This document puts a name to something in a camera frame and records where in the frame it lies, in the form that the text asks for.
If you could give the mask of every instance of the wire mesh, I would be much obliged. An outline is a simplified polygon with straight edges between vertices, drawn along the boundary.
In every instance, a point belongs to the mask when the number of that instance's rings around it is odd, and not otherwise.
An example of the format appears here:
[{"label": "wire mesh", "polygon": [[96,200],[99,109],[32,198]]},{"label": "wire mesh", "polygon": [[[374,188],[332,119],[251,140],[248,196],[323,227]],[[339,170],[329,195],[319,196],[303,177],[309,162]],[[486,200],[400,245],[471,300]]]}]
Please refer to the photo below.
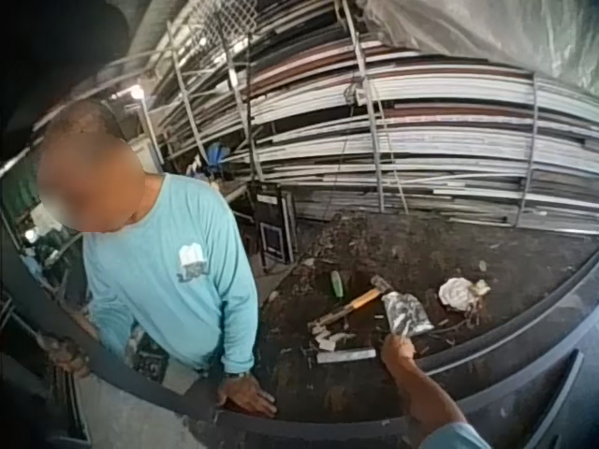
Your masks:
[{"label": "wire mesh", "polygon": [[222,45],[221,35],[234,52],[245,48],[256,29],[257,0],[199,0],[189,16],[195,43],[209,51]]}]

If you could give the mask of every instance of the stacked metal profile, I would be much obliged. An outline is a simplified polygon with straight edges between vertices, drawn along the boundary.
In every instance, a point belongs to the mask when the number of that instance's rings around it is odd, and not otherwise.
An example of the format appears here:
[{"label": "stacked metal profile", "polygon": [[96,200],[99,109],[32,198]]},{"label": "stacked metal profile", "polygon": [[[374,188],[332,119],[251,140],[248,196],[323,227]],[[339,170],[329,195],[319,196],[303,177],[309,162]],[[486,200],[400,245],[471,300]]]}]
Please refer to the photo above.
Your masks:
[{"label": "stacked metal profile", "polygon": [[[292,30],[311,14],[331,13],[325,2],[310,5],[314,10],[297,6],[299,18],[287,10],[262,15],[256,29],[261,52],[253,60],[251,109],[264,179],[293,190],[299,216],[327,220],[343,209],[378,210],[366,95],[352,41],[331,27],[327,36],[336,38],[326,43],[321,31],[291,50],[265,50],[276,42],[273,29]],[[362,39],[361,47],[386,211],[403,210],[402,190],[410,211],[599,234],[597,98],[514,67],[424,57],[373,39]],[[218,77],[212,72],[198,79],[195,89],[213,92],[196,98],[194,116],[205,143],[233,142],[237,149],[227,162],[249,179],[241,115],[225,82],[215,84]],[[180,109],[164,124],[178,136],[178,154],[194,149]]]}]

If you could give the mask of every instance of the light blue long-sleeve shirt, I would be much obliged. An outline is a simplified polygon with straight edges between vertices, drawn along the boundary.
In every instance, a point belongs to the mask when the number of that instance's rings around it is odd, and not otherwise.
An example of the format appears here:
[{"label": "light blue long-sleeve shirt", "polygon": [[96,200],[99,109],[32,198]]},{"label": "light blue long-sleeve shirt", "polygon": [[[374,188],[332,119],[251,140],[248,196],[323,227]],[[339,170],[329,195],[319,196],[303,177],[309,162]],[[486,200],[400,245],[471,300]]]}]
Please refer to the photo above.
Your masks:
[{"label": "light blue long-sleeve shirt", "polygon": [[254,365],[257,292],[228,204],[207,183],[164,178],[150,212],[115,233],[89,233],[83,257],[100,338],[122,355],[134,320],[172,356],[226,372]]}]

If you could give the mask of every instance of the hammer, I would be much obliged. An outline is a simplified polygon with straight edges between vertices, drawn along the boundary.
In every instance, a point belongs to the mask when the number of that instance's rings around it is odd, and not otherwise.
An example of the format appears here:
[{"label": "hammer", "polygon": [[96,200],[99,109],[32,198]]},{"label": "hammer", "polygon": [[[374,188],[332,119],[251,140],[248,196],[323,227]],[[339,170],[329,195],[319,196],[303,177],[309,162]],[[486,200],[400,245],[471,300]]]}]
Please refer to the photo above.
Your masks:
[{"label": "hammer", "polygon": [[373,278],[371,279],[371,284],[374,285],[374,288],[372,290],[369,290],[364,295],[357,297],[348,304],[345,304],[344,306],[335,309],[334,311],[327,313],[324,316],[321,316],[317,320],[308,323],[308,327],[312,328],[330,325],[331,323],[334,323],[340,318],[343,318],[344,316],[348,315],[352,311],[355,311],[360,307],[365,306],[373,299],[377,299],[380,295],[383,295],[386,291],[392,290],[393,288],[387,281],[385,281],[380,276],[373,276]]}]

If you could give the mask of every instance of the dirt ground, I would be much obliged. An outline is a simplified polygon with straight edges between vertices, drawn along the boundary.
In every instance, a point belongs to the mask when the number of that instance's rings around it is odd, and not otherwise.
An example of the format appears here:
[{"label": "dirt ground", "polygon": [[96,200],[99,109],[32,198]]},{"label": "dirt ground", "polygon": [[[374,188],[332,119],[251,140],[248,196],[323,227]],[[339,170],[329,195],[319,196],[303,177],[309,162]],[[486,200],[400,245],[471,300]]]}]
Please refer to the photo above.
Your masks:
[{"label": "dirt ground", "polygon": [[[369,290],[370,278],[378,274],[398,292],[417,297],[431,321],[443,329],[463,316],[441,305],[439,287],[452,277],[484,279],[491,291],[477,326],[460,326],[436,338],[414,338],[418,352],[431,355],[531,307],[574,273],[597,246],[597,239],[437,219],[339,217],[314,240],[302,259],[307,265],[300,263],[283,280],[278,296],[264,305],[256,374],[277,397],[279,419],[348,422],[396,416],[400,399],[378,359],[315,363],[317,351],[307,323],[339,305],[330,286],[332,270],[342,276],[343,302]],[[382,302],[352,313],[347,325],[347,332],[356,337],[337,349],[378,349],[388,332]],[[329,328],[341,330],[343,321]]]}]

